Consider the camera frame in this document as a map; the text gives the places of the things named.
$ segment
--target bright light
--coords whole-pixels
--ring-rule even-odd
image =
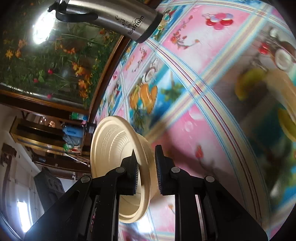
[[[19,209],[20,214],[20,222],[22,224],[22,230],[24,233],[26,233],[31,228],[31,222],[29,219],[29,212],[28,212],[28,206],[25,202],[17,202],[17,207]]]
[[[33,26],[33,41],[36,44],[41,44],[48,38],[55,20],[55,10],[51,12],[46,10],[40,15],[36,24]]]

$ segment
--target pink tablecloth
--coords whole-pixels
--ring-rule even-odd
[[[295,203],[296,146],[280,123],[285,104],[262,79],[281,69],[295,83],[295,38],[257,0],[164,0],[157,9],[163,20],[131,43],[96,122],[122,116],[180,168],[215,176],[272,237]],[[119,236],[174,240],[174,213],[174,197],[156,195]]]

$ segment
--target black thermos handle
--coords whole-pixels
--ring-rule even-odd
[[[98,19],[98,15],[94,12],[72,14],[72,13],[61,13],[56,11],[56,18],[62,22],[68,23],[81,23],[90,22]]]

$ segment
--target fruit print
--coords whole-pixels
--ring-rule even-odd
[[[233,24],[233,15],[230,13],[204,14],[206,25],[213,26],[215,30],[222,30],[225,26]]]

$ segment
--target thermos logo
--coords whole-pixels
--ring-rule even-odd
[[[135,18],[131,23],[125,21],[123,18],[119,19],[118,15],[115,16],[115,19],[118,22],[120,22],[124,28],[128,29],[128,34],[132,34],[136,30],[136,28],[142,25],[142,22],[145,19],[145,17],[141,16],[139,18]]]

